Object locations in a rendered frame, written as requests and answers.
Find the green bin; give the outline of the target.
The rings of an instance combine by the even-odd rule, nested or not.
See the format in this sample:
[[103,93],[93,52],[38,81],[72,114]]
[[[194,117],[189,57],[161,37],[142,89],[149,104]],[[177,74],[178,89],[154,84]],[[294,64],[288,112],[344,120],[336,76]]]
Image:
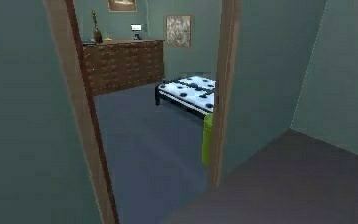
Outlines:
[[204,117],[203,138],[202,138],[202,162],[209,166],[209,149],[212,136],[213,114],[210,113]]

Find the framed brown picture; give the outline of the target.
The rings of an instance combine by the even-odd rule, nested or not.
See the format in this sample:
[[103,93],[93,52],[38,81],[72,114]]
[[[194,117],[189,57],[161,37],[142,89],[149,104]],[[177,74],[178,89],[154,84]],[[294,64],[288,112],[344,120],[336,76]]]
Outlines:
[[136,0],[107,0],[110,12],[136,12]]

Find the brown wooden door frame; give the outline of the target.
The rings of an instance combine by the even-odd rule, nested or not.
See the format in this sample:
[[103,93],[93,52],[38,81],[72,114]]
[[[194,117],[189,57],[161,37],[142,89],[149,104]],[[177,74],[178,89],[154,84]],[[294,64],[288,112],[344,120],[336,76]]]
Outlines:
[[[101,224],[120,224],[92,91],[83,62],[83,48],[73,0],[42,0],[42,2],[66,82]],[[217,88],[208,171],[208,181],[213,188],[218,188],[222,180],[241,6],[242,0],[222,0]]]

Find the framed grey picture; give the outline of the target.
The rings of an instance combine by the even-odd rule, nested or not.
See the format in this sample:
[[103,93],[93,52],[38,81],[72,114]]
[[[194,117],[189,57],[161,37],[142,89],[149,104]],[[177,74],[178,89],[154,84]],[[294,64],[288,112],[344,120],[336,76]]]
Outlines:
[[169,46],[189,48],[191,46],[191,15],[166,16],[166,40]]

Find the white black-spotted bed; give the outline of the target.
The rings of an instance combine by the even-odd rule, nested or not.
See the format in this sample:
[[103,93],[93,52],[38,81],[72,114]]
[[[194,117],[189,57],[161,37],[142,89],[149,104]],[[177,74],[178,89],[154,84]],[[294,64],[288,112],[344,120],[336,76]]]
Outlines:
[[204,118],[213,112],[215,89],[215,80],[201,76],[165,80],[155,86],[155,105],[166,100]]

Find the brown vase with stems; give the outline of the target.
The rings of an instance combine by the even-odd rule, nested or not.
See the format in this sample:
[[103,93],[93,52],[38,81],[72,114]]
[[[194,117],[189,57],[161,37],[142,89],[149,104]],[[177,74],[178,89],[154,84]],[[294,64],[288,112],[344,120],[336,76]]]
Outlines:
[[103,37],[102,37],[102,33],[100,31],[100,29],[98,28],[97,25],[97,15],[96,15],[96,11],[93,10],[91,12],[92,14],[92,19],[93,19],[93,23],[94,23],[94,30],[93,30],[93,34],[94,34],[94,40],[96,43],[102,43],[103,42]]

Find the brown chest of drawers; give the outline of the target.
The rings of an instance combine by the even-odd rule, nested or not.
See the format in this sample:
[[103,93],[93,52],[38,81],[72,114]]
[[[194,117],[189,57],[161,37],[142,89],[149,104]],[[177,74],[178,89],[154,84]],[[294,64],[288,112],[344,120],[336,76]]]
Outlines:
[[164,77],[162,40],[107,41],[84,45],[94,96],[159,82]]

